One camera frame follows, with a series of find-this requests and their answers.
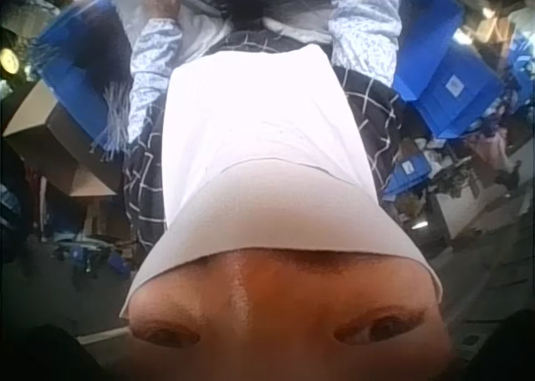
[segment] light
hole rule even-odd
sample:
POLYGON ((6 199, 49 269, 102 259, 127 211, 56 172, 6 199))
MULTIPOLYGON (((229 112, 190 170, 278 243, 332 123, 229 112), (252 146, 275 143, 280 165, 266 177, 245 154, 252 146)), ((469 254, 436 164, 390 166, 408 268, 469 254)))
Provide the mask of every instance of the light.
POLYGON ((425 228, 426 226, 428 226, 429 224, 427 223, 427 221, 421 221, 421 222, 417 222, 415 223, 411 229, 420 229, 420 228, 425 228))
POLYGON ((492 19, 494 18, 494 15, 496 15, 496 13, 490 9, 490 8, 483 8, 483 16, 487 19, 492 19))
POLYGON ((0 51, 0 63, 9 74, 16 74, 20 69, 17 55, 9 48, 0 51))
POLYGON ((455 31, 455 34, 453 34, 453 39, 460 45, 471 45, 473 43, 471 37, 459 28, 455 31))

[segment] white label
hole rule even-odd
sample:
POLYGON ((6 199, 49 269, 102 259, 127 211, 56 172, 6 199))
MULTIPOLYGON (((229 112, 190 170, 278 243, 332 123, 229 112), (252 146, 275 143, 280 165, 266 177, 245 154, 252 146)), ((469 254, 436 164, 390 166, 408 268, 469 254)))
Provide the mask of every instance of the white label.
POLYGON ((401 166, 403 167, 403 170, 405 171, 407 175, 410 175, 415 171, 415 167, 412 166, 412 162, 410 161, 405 161, 404 163, 401 164, 401 166))
POLYGON ((462 93, 462 90, 465 89, 465 85, 461 82, 459 78, 455 75, 450 77, 448 83, 446 83, 446 88, 453 94, 455 98, 459 97, 459 94, 462 93))

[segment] eye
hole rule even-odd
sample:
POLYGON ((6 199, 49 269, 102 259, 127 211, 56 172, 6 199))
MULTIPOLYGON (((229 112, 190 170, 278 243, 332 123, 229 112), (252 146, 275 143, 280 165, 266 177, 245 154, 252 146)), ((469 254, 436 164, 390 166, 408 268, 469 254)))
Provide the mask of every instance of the eye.
POLYGON ((189 348, 201 339, 198 333, 185 328, 180 331, 168 328, 132 329, 132 333, 136 338, 163 348, 189 348))
POLYGON ((385 316, 365 326, 355 325, 339 329, 334 337, 346 345, 365 345, 395 338, 423 323, 423 313, 416 316, 385 316))

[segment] blue bin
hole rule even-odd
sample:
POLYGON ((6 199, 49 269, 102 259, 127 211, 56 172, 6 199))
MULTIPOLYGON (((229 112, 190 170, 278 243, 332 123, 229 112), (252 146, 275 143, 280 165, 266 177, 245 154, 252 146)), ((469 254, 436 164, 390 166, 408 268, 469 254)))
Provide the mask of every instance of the blue bin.
POLYGON ((397 162, 388 185, 383 191, 383 196, 399 195, 399 193, 426 180, 430 172, 431 166, 421 153, 411 155, 407 159, 397 162))
POLYGON ((463 9, 456 0, 401 0, 400 17, 403 29, 393 87, 403 100, 414 101, 446 55, 463 9))
POLYGON ((35 40, 35 46, 32 60, 39 75, 95 140, 108 122, 105 88, 111 82, 130 81, 130 44, 112 0, 74 2, 35 40))
POLYGON ((502 81, 471 48, 451 42, 429 86, 413 104, 436 138, 455 139, 503 90, 502 81))
POLYGON ((513 111, 520 108, 522 105, 533 98, 533 81, 527 72, 527 64, 534 60, 535 48, 524 36, 520 33, 515 33, 511 40, 509 54, 507 61, 512 67, 512 74, 518 81, 520 90, 518 91, 518 102, 513 111))

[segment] cardboard box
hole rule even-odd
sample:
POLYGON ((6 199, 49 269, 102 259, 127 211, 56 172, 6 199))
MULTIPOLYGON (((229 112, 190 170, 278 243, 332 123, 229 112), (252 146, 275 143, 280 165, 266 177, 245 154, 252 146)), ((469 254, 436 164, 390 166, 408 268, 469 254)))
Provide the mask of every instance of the cardboard box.
POLYGON ((104 162, 102 149, 90 151, 90 137, 43 81, 21 103, 3 137, 68 196, 109 196, 120 187, 120 161, 104 162))
POLYGON ((88 202, 84 223, 86 236, 107 236, 120 241, 133 241, 125 208, 109 198, 97 197, 88 202))

